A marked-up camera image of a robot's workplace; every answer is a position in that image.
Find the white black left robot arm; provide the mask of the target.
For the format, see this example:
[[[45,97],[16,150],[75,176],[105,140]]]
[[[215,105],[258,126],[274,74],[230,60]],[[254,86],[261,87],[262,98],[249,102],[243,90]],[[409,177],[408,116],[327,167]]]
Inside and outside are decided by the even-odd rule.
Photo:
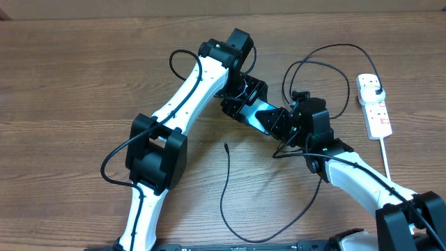
[[[157,222],[167,193],[178,184],[187,164],[187,136],[214,97],[231,118],[266,133],[256,118],[270,109],[260,90],[264,83],[241,70],[255,48],[250,35],[234,29],[227,41],[210,39],[194,54],[195,66],[173,97],[151,116],[139,114],[132,122],[125,166],[132,202],[123,235],[113,250],[152,250]]]

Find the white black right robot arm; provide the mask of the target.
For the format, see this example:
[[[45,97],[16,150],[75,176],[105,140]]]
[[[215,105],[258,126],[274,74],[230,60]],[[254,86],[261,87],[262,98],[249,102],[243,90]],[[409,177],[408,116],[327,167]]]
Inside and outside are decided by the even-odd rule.
[[[363,229],[330,238],[333,250],[444,250],[445,202],[436,193],[396,184],[335,138],[326,101],[297,93],[290,109],[257,102],[256,120],[297,154],[313,174],[350,195],[376,221],[376,234]]]

